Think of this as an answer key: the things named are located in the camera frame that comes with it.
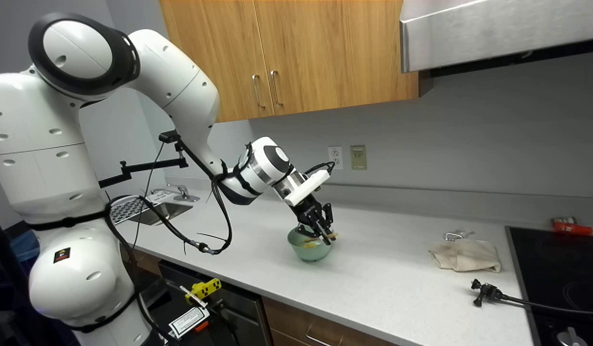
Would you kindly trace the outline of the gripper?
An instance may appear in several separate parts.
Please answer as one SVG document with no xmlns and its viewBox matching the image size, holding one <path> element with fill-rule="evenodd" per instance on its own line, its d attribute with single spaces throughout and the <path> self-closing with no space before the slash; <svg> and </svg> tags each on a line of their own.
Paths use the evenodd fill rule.
<svg viewBox="0 0 593 346">
<path fill-rule="evenodd" d="M 313 194 L 310 194 L 293 206 L 293 213 L 300 223 L 300 233 L 303 236 L 318 238 L 323 234 L 325 236 L 334 234 L 332 226 L 334 216 L 329 202 L 321 204 Z M 332 244 L 329 239 L 324 239 L 323 242 L 328 246 Z"/>
</svg>

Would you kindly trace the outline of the green bowl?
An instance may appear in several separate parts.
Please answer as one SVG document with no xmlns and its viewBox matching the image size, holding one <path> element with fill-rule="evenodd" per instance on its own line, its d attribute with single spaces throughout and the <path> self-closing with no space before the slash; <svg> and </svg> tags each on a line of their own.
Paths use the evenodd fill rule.
<svg viewBox="0 0 593 346">
<path fill-rule="evenodd" d="M 319 261 L 324 259 L 332 250 L 333 246 L 326 245 L 323 241 L 317 241 L 319 244 L 313 249 L 305 249 L 301 247 L 304 240 L 309 237 L 303 236 L 298 232 L 298 226 L 295 226 L 290 230 L 287 235 L 287 241 L 295 254 L 303 261 Z"/>
</svg>

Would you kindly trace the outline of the wooden drawer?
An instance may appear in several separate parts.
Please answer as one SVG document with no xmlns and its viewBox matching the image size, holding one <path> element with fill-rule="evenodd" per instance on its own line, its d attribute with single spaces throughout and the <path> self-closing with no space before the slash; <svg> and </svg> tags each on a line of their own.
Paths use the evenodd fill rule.
<svg viewBox="0 0 593 346">
<path fill-rule="evenodd" d="M 319 346 L 305 338 L 307 332 L 326 340 L 342 335 L 343 346 L 396 346 L 279 301 L 266 297 L 262 300 L 274 346 Z"/>
</svg>

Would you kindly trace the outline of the black dishwasher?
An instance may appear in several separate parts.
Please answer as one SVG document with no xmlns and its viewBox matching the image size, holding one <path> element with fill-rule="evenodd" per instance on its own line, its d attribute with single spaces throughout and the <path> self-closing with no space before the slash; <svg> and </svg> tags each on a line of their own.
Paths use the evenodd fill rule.
<svg viewBox="0 0 593 346">
<path fill-rule="evenodd" d="M 207 282 L 210 276 L 187 269 L 166 260 L 159 262 L 160 272 L 167 284 L 164 302 L 152 311 L 152 316 L 163 329 L 171 332 L 169 323 L 192 308 L 186 303 L 181 286 Z M 236 285 L 221 282 L 221 289 L 211 294 L 213 311 L 222 314 L 226 322 L 212 314 L 209 325 L 200 332 L 189 331 L 182 346 L 274 346 L 264 314 L 261 296 Z"/>
</svg>

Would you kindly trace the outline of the yellow power plug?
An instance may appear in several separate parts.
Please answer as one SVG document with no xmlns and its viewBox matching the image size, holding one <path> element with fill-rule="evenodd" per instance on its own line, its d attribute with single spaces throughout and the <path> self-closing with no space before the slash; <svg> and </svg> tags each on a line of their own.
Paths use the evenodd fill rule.
<svg viewBox="0 0 593 346">
<path fill-rule="evenodd" d="M 185 292 L 187 304 L 204 307 L 210 302 L 211 295 L 222 289 L 222 282 L 217 278 L 213 278 L 207 282 L 195 283 L 191 288 L 181 287 L 181 289 Z"/>
</svg>

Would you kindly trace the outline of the silver tap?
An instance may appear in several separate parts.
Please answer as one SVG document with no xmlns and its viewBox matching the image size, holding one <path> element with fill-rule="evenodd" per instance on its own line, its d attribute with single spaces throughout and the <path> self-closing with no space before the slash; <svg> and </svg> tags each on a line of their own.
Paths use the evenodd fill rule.
<svg viewBox="0 0 593 346">
<path fill-rule="evenodd" d="M 175 201 L 183 201 L 183 202 L 198 202 L 198 201 L 200 201 L 200 197 L 191 195 L 185 185 L 167 184 L 167 186 L 176 188 L 176 190 L 178 191 L 177 195 L 173 198 Z"/>
</svg>

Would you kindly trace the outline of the steel sink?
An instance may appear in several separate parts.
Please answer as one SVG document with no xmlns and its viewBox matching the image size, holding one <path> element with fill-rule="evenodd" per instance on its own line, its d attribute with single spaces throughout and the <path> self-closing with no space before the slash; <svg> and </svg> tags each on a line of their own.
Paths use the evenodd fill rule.
<svg viewBox="0 0 593 346">
<path fill-rule="evenodd" d="M 173 198 L 177 195 L 176 191 L 156 190 L 154 194 L 147 196 L 147 200 L 153 204 L 165 219 L 171 220 L 178 215 L 189 211 L 195 205 L 195 202 L 175 201 Z M 148 208 L 147 211 L 127 221 L 140 222 L 143 225 L 156 226 L 161 224 L 157 214 Z"/>
</svg>

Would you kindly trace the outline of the white paper tag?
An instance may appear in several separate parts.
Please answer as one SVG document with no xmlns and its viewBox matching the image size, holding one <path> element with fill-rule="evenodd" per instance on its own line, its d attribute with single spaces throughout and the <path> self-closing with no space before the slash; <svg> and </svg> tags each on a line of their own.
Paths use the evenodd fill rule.
<svg viewBox="0 0 593 346">
<path fill-rule="evenodd" d="M 177 339 L 180 339 L 188 332 L 198 327 L 203 322 L 206 322 L 210 317 L 207 309 L 202 307 L 193 307 L 177 317 L 175 320 L 169 322 L 168 326 Z"/>
</svg>

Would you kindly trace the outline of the wooden cabinet door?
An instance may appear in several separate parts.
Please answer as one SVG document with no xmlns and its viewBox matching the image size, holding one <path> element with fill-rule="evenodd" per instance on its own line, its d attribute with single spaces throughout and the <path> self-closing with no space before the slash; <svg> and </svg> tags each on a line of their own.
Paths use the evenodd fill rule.
<svg viewBox="0 0 593 346">
<path fill-rule="evenodd" d="M 414 100 L 428 75 L 401 71 L 403 0 L 254 0 L 275 114 Z"/>
<path fill-rule="evenodd" d="M 170 40 L 213 81 L 218 122 L 275 115 L 253 0 L 159 0 Z M 252 75 L 259 75 L 256 105 Z"/>
</svg>

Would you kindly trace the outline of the black stand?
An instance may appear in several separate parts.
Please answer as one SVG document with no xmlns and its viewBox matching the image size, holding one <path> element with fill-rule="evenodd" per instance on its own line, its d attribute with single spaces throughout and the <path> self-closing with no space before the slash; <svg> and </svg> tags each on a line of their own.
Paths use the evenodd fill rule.
<svg viewBox="0 0 593 346">
<path fill-rule="evenodd" d="M 508 296 L 504 294 L 496 285 L 490 283 L 481 283 L 479 280 L 474 279 L 471 282 L 472 290 L 479 290 L 478 296 L 473 300 L 473 304 L 477 307 L 481 307 L 484 298 L 490 301 L 506 301 L 514 304 L 521 304 L 528 307 L 536 307 L 539 309 L 547 309 L 549 311 L 555 311 L 558 313 L 575 314 L 585 317 L 593 317 L 593 311 L 584 311 L 580 309 L 565 309 L 558 308 L 550 305 L 536 304 L 527 300 L 523 300 L 516 297 Z"/>
</svg>

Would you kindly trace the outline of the black glass cooktop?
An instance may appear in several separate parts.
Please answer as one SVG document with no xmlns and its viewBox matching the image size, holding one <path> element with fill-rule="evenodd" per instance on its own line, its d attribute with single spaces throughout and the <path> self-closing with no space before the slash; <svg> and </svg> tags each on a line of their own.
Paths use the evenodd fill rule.
<svg viewBox="0 0 593 346">
<path fill-rule="evenodd" d="M 523 300 L 593 311 L 593 235 L 556 234 L 506 226 Z M 580 346 L 593 346 L 593 317 L 527 307 L 536 346 L 564 346 L 573 329 Z"/>
</svg>

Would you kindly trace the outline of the red lighter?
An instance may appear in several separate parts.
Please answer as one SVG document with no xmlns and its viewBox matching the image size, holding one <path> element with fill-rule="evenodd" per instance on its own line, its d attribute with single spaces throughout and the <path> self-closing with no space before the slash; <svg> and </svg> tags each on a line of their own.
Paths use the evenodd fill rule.
<svg viewBox="0 0 593 346">
<path fill-rule="evenodd" d="M 554 232 L 563 234 L 591 235 L 593 228 L 579 225 L 575 217 L 556 217 L 551 219 Z"/>
</svg>

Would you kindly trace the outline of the stainless steel range hood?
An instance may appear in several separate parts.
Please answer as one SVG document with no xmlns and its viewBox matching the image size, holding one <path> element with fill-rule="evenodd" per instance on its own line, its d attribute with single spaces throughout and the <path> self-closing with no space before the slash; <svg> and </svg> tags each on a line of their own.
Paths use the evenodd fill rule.
<svg viewBox="0 0 593 346">
<path fill-rule="evenodd" d="M 593 52 L 593 0 L 404 0 L 401 71 L 433 76 Z"/>
</svg>

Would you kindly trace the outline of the beige switch plate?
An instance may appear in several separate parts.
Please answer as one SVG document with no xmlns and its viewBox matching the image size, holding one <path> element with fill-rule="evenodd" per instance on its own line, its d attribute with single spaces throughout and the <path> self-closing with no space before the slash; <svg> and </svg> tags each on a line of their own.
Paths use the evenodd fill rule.
<svg viewBox="0 0 593 346">
<path fill-rule="evenodd" d="M 350 146 L 350 164 L 352 170 L 367 170 L 365 145 Z"/>
</svg>

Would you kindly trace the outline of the wooden wall cabinet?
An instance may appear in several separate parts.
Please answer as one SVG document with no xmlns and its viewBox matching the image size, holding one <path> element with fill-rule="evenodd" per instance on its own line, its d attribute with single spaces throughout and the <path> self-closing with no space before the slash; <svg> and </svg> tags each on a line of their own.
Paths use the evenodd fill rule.
<svg viewBox="0 0 593 346">
<path fill-rule="evenodd" d="M 170 40 L 211 78 L 219 122 L 415 100 L 403 0 L 158 0 Z"/>
</svg>

